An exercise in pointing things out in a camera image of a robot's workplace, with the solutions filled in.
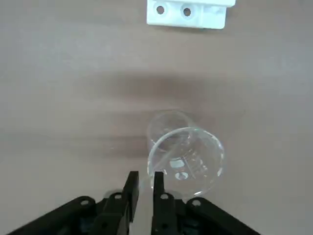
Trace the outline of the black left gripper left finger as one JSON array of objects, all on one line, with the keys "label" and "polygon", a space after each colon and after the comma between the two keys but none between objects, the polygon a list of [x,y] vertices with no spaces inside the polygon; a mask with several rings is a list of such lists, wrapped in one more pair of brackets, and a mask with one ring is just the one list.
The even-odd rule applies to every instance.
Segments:
[{"label": "black left gripper left finger", "polygon": [[96,202],[77,197],[12,231],[13,235],[127,235],[139,196],[139,173],[131,171],[121,191]]}]

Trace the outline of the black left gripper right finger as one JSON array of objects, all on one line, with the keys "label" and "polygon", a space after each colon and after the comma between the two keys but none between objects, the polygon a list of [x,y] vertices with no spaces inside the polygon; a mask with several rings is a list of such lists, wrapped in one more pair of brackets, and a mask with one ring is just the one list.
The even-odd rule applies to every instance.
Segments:
[{"label": "black left gripper right finger", "polygon": [[258,232],[210,201],[187,202],[165,191],[164,174],[154,174],[153,235],[257,235]]}]

